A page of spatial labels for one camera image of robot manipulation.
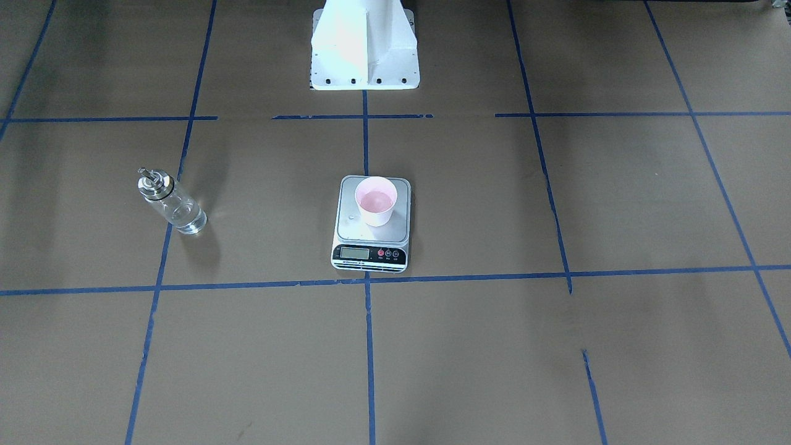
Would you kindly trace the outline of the clear glass sauce bottle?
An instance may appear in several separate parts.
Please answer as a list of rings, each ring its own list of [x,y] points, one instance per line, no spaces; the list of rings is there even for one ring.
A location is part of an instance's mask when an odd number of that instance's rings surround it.
[[[138,169],[138,191],[175,230],[193,235],[202,231],[207,215],[175,177],[161,169]]]

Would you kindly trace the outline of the digital kitchen scale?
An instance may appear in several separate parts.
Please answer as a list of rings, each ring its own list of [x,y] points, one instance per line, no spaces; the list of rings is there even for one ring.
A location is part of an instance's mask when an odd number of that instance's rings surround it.
[[[348,175],[340,182],[331,264],[341,270],[403,273],[408,265],[412,184],[387,177],[398,191],[392,217],[383,226],[368,226],[354,200],[354,190],[365,178]]]

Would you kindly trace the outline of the pink cup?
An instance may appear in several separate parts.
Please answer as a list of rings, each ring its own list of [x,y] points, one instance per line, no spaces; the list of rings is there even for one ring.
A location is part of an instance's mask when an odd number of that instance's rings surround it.
[[[367,177],[356,186],[354,200],[362,222],[368,226],[383,226],[392,217],[398,191],[386,177]]]

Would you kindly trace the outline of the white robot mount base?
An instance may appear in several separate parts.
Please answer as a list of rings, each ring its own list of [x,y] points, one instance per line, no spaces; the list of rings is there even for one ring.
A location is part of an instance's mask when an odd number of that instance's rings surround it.
[[[401,1],[327,1],[313,12],[314,90],[413,90],[420,83],[415,15]]]

